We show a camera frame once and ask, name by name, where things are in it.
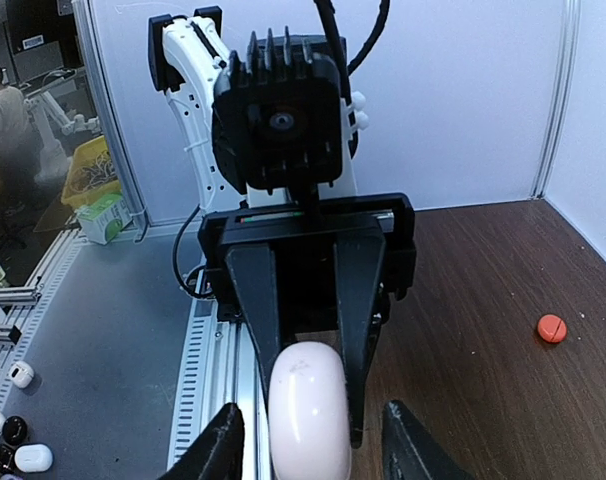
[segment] black mount bracket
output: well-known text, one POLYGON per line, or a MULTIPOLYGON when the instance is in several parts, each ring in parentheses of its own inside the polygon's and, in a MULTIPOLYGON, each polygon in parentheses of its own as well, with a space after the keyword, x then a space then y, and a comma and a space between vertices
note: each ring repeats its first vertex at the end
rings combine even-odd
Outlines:
POLYGON ((323 201, 320 212, 321 222, 292 205, 214 213, 199 240, 219 320, 248 325, 266 399, 274 363, 296 333, 339 330, 358 448, 388 294, 402 297, 412 284, 414 211, 399 194, 323 201), (390 214, 384 226, 378 217, 390 214))
POLYGON ((223 10, 218 5, 214 5, 211 7, 203 7, 197 8, 194 10, 195 17, 203 17, 203 18, 211 18, 214 20, 214 25, 216 26, 216 33, 221 36, 221 31, 223 28, 223 10))
POLYGON ((160 15, 149 20, 148 62, 152 82, 157 92, 178 91, 185 80, 172 65, 167 63, 163 53, 163 29, 174 22, 171 15, 160 15))
POLYGON ((386 480, 474 480, 399 401, 383 411, 382 439, 386 480))

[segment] wooden surface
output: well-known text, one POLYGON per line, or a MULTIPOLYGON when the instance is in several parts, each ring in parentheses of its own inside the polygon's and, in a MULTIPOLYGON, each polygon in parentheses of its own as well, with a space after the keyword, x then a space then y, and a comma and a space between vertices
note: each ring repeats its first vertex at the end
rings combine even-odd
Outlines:
POLYGON ((352 478, 382 478, 380 415, 399 399, 478 480, 606 480, 605 263, 542 201, 419 213, 417 246, 352 478), (556 347, 534 334, 546 313, 569 327, 556 347))

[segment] metal frame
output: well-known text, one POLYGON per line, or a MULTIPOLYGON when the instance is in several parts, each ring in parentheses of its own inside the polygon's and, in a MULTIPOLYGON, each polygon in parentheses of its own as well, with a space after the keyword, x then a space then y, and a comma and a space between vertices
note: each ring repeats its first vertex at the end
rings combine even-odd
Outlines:
POLYGON ((4 307, 36 305, 40 298, 36 287, 0 288, 0 305, 4 307))
POLYGON ((99 55, 97 35, 90 0, 73 0, 74 18, 78 30, 79 44, 83 52, 90 91, 101 121, 114 168, 121 182, 123 198, 134 218, 134 224, 143 232, 149 226, 143 196, 138 188, 125 142, 118 125, 112 96, 105 78, 103 62, 99 55))
POLYGON ((14 325, 0 325, 0 342, 16 345, 21 339, 21 331, 14 325))
POLYGON ((217 321, 214 301, 195 300, 177 381, 168 470, 226 403, 245 412, 244 480, 271 480, 267 413, 247 327, 217 321))
POLYGON ((532 187, 532 197, 535 198, 545 196, 561 141, 572 86, 580 20, 581 0, 565 0, 554 93, 541 149, 540 167, 532 187))
POLYGON ((12 382, 8 376, 10 366, 25 357, 65 275, 81 248, 87 244, 87 239, 82 237, 78 230, 60 233, 28 279, 29 286, 38 287, 41 291, 42 297, 38 305, 17 306, 12 308, 8 314, 5 327, 14 326, 22 332, 22 335, 16 346, 0 343, 1 411, 12 388, 12 382))

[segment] white cable tie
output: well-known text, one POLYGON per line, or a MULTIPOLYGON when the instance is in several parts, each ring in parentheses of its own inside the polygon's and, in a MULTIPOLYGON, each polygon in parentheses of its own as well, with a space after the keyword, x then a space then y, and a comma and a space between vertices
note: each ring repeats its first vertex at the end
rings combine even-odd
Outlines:
POLYGON ((140 217, 141 215, 143 215, 145 212, 147 212, 147 207, 143 207, 143 210, 141 210, 140 212, 136 212, 136 213, 130 213, 131 217, 140 217))
POLYGON ((185 147, 183 149, 183 151, 185 153, 189 153, 190 151, 194 150, 195 148, 200 147, 201 145, 205 145, 207 142, 209 142, 208 139, 204 139, 204 140, 199 140, 198 142, 194 142, 192 145, 188 145, 187 147, 185 147))

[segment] person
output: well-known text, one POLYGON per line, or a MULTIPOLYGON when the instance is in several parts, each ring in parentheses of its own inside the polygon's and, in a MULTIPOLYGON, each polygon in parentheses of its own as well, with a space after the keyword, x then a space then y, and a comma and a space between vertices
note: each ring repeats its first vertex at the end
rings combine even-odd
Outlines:
POLYGON ((39 145, 24 102, 18 88, 3 84, 0 67, 0 177, 15 208, 33 203, 37 193, 39 145))

